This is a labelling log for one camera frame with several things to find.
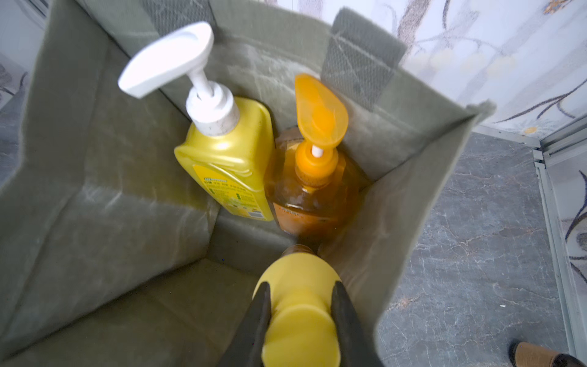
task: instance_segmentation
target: bottle neck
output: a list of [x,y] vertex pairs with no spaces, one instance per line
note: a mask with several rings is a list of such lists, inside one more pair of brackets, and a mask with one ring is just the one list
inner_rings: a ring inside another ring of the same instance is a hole
[[332,181],[338,164],[338,151],[321,149],[304,140],[295,153],[295,172],[304,185],[320,188]]
[[212,88],[210,98],[200,98],[201,89],[190,90],[185,103],[188,115],[196,128],[206,136],[222,136],[233,131],[240,112],[230,90],[224,85],[207,82]]

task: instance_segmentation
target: pump bottle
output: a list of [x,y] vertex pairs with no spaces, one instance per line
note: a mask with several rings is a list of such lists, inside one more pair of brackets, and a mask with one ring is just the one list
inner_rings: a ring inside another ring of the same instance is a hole
[[295,93],[304,140],[279,144],[265,186],[281,229],[311,244],[334,236],[356,211],[360,170],[336,148],[349,122],[342,102],[306,74],[296,77]]
[[331,316],[336,271],[306,246],[294,245],[261,275],[271,289],[271,322],[261,354],[266,367],[340,365]]
[[187,75],[193,87],[186,109],[193,124],[175,148],[177,161],[230,213],[270,221],[263,178],[274,150],[271,116],[261,103],[233,97],[224,85],[208,81],[204,67],[213,43],[206,22],[170,33],[132,58],[119,87],[142,98]]

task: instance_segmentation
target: yellow bottle cap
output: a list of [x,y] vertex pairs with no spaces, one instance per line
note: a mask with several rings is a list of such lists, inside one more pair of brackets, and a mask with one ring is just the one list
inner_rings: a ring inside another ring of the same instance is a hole
[[304,139],[324,150],[345,137],[349,115],[345,105],[319,80],[308,74],[295,78],[298,127]]
[[298,127],[306,139],[296,150],[296,173],[307,185],[324,186],[336,169],[336,146],[349,127],[349,115],[334,93],[307,74],[296,76],[295,94]]
[[310,253],[275,261],[261,276],[271,289],[271,321],[261,358],[266,367],[340,365],[336,325],[330,315],[332,290],[340,278]]

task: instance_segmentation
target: orange pump nozzle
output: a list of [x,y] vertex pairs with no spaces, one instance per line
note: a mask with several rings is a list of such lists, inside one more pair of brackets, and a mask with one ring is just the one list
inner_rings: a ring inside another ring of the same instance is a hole
[[295,78],[298,127],[305,141],[296,150],[296,173],[310,186],[328,184],[338,164],[336,146],[349,126],[345,105],[319,80]]

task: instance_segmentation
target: white pump tip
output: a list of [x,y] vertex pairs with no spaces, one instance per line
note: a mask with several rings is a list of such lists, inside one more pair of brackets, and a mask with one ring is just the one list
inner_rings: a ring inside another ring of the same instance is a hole
[[137,53],[122,71],[118,86],[142,98],[184,74],[189,74],[190,79],[205,79],[204,67],[213,44],[212,27],[206,22],[178,29]]
[[239,111],[230,90],[209,82],[204,74],[213,43],[212,27],[206,22],[178,29],[135,55],[122,71],[118,86],[142,98],[185,74],[194,85],[186,109],[195,126],[207,136],[225,135],[237,125]]
[[324,154],[324,149],[319,148],[315,145],[312,146],[312,155],[316,158],[321,158]]

